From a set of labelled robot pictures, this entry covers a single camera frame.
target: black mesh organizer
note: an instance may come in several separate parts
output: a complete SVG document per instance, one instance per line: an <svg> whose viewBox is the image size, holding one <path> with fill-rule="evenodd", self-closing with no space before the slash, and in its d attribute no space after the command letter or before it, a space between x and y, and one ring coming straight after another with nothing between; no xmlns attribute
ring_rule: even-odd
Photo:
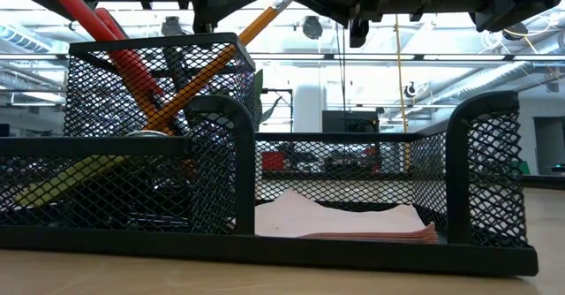
<svg viewBox="0 0 565 295"><path fill-rule="evenodd" d="M162 74L160 87L169 91L175 88L170 64L154 56L163 48L147 47L175 46L181 53L182 47L191 46L187 60L190 53L212 44L210 38L192 43L174 39L132 41L128 44L133 46L118 49L151 55L144 59L155 77ZM105 44L99 49L107 50ZM114 136L142 127L145 118L121 87L112 64L85 47L72 57L67 134ZM232 64L219 74L225 79L215 81L224 92L194 98L177 117L188 130L182 137L0 140L0 247L537 274L537 254L526 239L518 169L517 94L474 97L457 107L448 122L418 133L255 135L248 96L252 64L245 61L244 49L238 54L240 64ZM184 68L190 77L191 68ZM80 87L71 87L72 82ZM113 91L112 100L94 96L92 91L104 84ZM91 95L82 95L84 89ZM100 98L108 107L92 108ZM111 120L107 115L117 116ZM116 121L124 123L110 127ZM424 223L435 223L440 243L255 236L255 206L289 188L349 211L412 204Z"/></svg>
<svg viewBox="0 0 565 295"><path fill-rule="evenodd" d="M123 136L142 129L149 107L160 109L230 46L235 47L235 56L196 95L230 96L253 113L254 63L235 34L72 44L65 136ZM112 57L116 59L120 53L118 56L135 59L147 70L126 63L120 72L112 62ZM120 75L124 72L130 73L125 82ZM154 81L147 80L145 73L150 73ZM146 89L158 92L139 104L132 95ZM178 113L169 124L173 132L182 135L194 127L201 128L202 123L200 115L190 110Z"/></svg>

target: table surface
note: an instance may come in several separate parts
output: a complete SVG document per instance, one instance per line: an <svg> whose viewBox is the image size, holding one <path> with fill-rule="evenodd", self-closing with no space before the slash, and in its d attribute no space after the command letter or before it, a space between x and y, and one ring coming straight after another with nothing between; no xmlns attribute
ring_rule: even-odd
<svg viewBox="0 0 565 295"><path fill-rule="evenodd" d="M486 278L297 269L0 250L0 293L80 294L562 294L565 192L526 190L536 277Z"/></svg>

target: pipe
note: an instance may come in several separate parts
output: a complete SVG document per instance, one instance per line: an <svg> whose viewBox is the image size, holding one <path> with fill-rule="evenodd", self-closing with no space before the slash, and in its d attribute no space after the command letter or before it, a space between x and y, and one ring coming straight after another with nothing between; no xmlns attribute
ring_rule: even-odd
<svg viewBox="0 0 565 295"><path fill-rule="evenodd" d="M20 68L20 67L15 66L15 65L11 65L11 64L9 64L9 63L7 63L7 62L2 62L2 61L0 61L0 67L2 67L2 68L4 68L4 69L12 70L13 72L16 72L17 74L20 74L20 75L26 77L27 79L30 79L30 80L34 81L35 83L37 83L37 84L39 84L39 85L40 85L40 84L45 84L45 83L47 83L47 84L49 84L49 85L51 85L51 86L54 86L54 87L64 88L64 84L63 84L63 83L54 81L54 80L52 80L52 79L44 78L44 77L42 77L41 75L37 75L37 74L35 74L35 73L31 73L31 72L29 72L29 71L26 71L26 70Z"/></svg>
<svg viewBox="0 0 565 295"><path fill-rule="evenodd" d="M49 53L50 47L34 38L17 33L10 27L0 26L0 38L33 53Z"/></svg>
<svg viewBox="0 0 565 295"><path fill-rule="evenodd" d="M31 96L33 98L41 99L44 101L50 101L54 103L64 102L64 97L50 93L52 90L38 89L38 86L36 84L30 82L30 80L24 79L16 72L10 73L7 71L0 71L0 87L2 88L0 89L2 93L8 91L19 91L23 95Z"/></svg>
<svg viewBox="0 0 565 295"><path fill-rule="evenodd" d="M539 54L561 54L565 52L565 31L545 38L536 43ZM532 48L528 47L520 51L520 54L533 54ZM505 64L493 69L485 69L476 72L469 77L452 82L448 87L434 92L434 96L426 97L414 104L434 104L445 101L448 98L468 98L487 90L499 87L511 80L521 79L536 69L533 62L520 61Z"/></svg>

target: fluorescent light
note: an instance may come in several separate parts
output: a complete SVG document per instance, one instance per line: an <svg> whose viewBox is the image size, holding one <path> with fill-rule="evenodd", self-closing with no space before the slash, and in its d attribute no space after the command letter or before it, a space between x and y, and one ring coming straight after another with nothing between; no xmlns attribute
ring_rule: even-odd
<svg viewBox="0 0 565 295"><path fill-rule="evenodd" d="M23 95L35 97L50 102L64 102L64 98L47 92L24 92Z"/></svg>
<svg viewBox="0 0 565 295"><path fill-rule="evenodd" d="M565 56L515 56L516 61L565 61Z"/></svg>
<svg viewBox="0 0 565 295"><path fill-rule="evenodd" d="M344 60L381 60L381 61L396 61L398 60L398 55L396 54L345 54L344 55L335 55L336 59L344 59ZM401 60L412 60L414 55L400 55Z"/></svg>
<svg viewBox="0 0 565 295"><path fill-rule="evenodd" d="M261 60L321 60L324 55L317 54L268 54L251 53L251 58Z"/></svg>
<svg viewBox="0 0 565 295"><path fill-rule="evenodd" d="M54 103L8 103L11 106L25 106L25 107L31 107L31 106L55 106L56 104Z"/></svg>
<svg viewBox="0 0 565 295"><path fill-rule="evenodd" d="M501 61L506 56L502 55L429 55L424 60L433 61Z"/></svg>
<svg viewBox="0 0 565 295"><path fill-rule="evenodd" d="M54 54L0 54L0 60L59 60L67 59L66 55Z"/></svg>

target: yellow pencil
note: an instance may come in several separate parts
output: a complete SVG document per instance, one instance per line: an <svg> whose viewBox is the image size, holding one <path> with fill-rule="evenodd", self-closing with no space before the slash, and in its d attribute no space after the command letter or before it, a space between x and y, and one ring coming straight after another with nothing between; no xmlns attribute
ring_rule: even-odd
<svg viewBox="0 0 565 295"><path fill-rule="evenodd" d="M247 45L257 35L263 31L281 11L286 9L293 0L277 0L272 6L268 7L261 15L249 25L243 33L239 35L239 40ZM200 70L194 76L192 81L180 90L172 100L162 109L158 110L149 118L149 123L144 129L151 131L160 131L166 127L166 124L182 109L188 105L188 102L195 96L208 82L236 55L236 47L230 45L224 48L218 56Z"/></svg>

